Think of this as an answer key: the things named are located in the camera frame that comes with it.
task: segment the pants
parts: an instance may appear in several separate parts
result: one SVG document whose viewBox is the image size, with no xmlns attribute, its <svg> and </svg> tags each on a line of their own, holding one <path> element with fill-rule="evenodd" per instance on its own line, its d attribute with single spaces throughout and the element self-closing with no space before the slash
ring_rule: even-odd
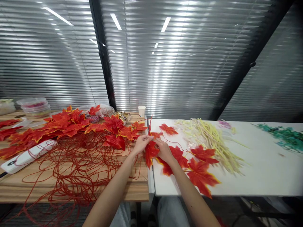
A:
<svg viewBox="0 0 303 227">
<path fill-rule="evenodd" d="M 178 197 L 161 197 L 158 208 L 159 227 L 189 227 L 188 219 Z M 130 227 L 129 203 L 121 203 L 110 227 Z"/>
</svg>

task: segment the window blinds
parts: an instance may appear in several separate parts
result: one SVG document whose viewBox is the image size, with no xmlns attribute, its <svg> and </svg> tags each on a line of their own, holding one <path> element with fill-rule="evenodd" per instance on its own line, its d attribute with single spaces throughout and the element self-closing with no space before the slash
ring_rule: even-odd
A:
<svg viewBox="0 0 303 227">
<path fill-rule="evenodd" d="M 108 104 L 89 1 L 0 0 L 0 89 L 52 109 Z"/>
<path fill-rule="evenodd" d="M 208 119 L 274 2 L 102 0 L 117 109 Z"/>
<path fill-rule="evenodd" d="M 303 28 L 294 4 L 220 118 L 303 122 Z"/>
</svg>

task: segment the white cup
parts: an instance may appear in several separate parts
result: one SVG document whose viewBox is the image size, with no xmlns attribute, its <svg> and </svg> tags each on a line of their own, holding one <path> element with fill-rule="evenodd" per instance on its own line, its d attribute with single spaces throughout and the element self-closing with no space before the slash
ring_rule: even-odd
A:
<svg viewBox="0 0 303 227">
<path fill-rule="evenodd" d="M 146 109 L 145 106 L 138 106 L 139 116 L 140 117 L 144 117 L 144 115 L 145 115 L 145 109 Z"/>
</svg>

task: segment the white power strip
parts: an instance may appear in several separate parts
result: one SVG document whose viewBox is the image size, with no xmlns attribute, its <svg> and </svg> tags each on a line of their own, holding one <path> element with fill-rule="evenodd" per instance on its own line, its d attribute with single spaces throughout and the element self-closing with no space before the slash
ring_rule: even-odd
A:
<svg viewBox="0 0 303 227">
<path fill-rule="evenodd" d="M 12 158 L 11 160 L 3 163 L 1 165 L 1 168 L 9 174 L 14 174 L 27 165 L 31 164 L 46 152 L 50 151 L 56 144 L 57 141 L 55 140 L 46 140 L 23 152 L 22 154 Z"/>
</svg>

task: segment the clear plastic bag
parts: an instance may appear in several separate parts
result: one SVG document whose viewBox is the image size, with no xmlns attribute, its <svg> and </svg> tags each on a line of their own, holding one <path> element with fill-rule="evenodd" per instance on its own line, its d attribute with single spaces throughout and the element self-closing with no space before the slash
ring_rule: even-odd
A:
<svg viewBox="0 0 303 227">
<path fill-rule="evenodd" d="M 97 105 L 85 105 L 78 107 L 79 110 L 83 110 L 83 113 L 88 114 L 88 110 L 91 107 L 96 107 Z M 109 105 L 106 104 L 100 104 L 100 110 L 96 112 L 96 115 L 99 116 L 99 118 L 103 119 L 104 117 L 110 117 L 115 113 L 115 109 Z"/>
</svg>

